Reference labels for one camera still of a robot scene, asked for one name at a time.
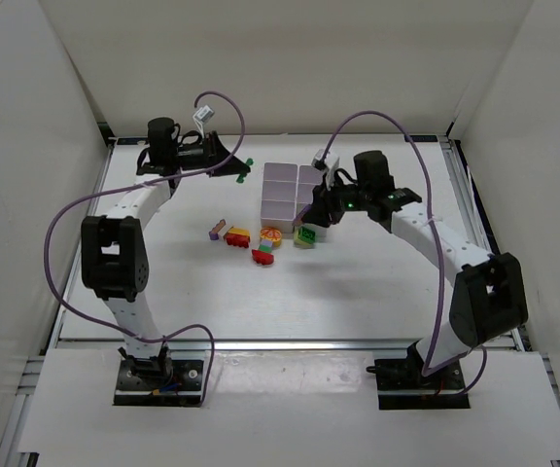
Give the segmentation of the green lego brick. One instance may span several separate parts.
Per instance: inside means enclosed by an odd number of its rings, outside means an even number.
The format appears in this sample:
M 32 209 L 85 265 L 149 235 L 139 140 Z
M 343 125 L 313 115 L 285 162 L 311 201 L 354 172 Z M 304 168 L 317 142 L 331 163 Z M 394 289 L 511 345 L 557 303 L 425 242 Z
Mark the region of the green lego brick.
M 236 178 L 236 183 L 237 184 L 243 184 L 245 182 L 245 179 L 250 174 L 251 167 L 253 165 L 254 165 L 254 160 L 252 158 L 248 158 L 244 162 L 244 166 L 242 167 L 242 170 L 238 173 L 237 178 Z

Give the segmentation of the purple butterfly wing lego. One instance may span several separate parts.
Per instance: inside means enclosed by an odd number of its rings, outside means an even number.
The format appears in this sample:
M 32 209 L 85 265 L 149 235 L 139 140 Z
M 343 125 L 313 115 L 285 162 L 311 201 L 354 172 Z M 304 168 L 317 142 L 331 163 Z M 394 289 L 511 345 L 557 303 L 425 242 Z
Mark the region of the purple butterfly wing lego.
M 218 241 L 223 235 L 223 230 L 227 226 L 225 219 L 221 219 L 209 232 L 208 236 L 211 241 Z

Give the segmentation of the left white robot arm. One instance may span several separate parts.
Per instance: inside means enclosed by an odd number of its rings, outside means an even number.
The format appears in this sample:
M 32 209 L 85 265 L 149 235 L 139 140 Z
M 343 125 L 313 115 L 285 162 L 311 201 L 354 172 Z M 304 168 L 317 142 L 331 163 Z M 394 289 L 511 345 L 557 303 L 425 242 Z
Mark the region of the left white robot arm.
M 251 164 L 230 154 L 215 131 L 180 134 L 173 119 L 152 119 L 148 147 L 136 163 L 138 190 L 128 190 L 106 214 L 87 216 L 81 225 L 82 280 L 124 328 L 121 355 L 130 371 L 163 382 L 172 374 L 167 344 L 144 295 L 150 266 L 144 229 L 172 199 L 179 176 L 202 170 L 211 177 L 245 177 Z

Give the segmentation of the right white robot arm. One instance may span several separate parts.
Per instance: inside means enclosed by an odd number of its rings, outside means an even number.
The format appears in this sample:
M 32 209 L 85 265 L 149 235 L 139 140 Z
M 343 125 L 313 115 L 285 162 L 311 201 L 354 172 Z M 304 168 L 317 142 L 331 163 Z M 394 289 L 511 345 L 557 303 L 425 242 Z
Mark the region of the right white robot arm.
M 411 372 L 430 377 L 527 322 L 521 265 L 512 254 L 492 253 L 448 228 L 416 193 L 396 187 L 382 152 L 362 152 L 353 161 L 355 177 L 338 165 L 326 171 L 297 220 L 328 228 L 348 212 L 364 212 L 422 254 L 450 283 L 452 297 L 448 304 L 437 304 L 431 335 L 407 351 Z

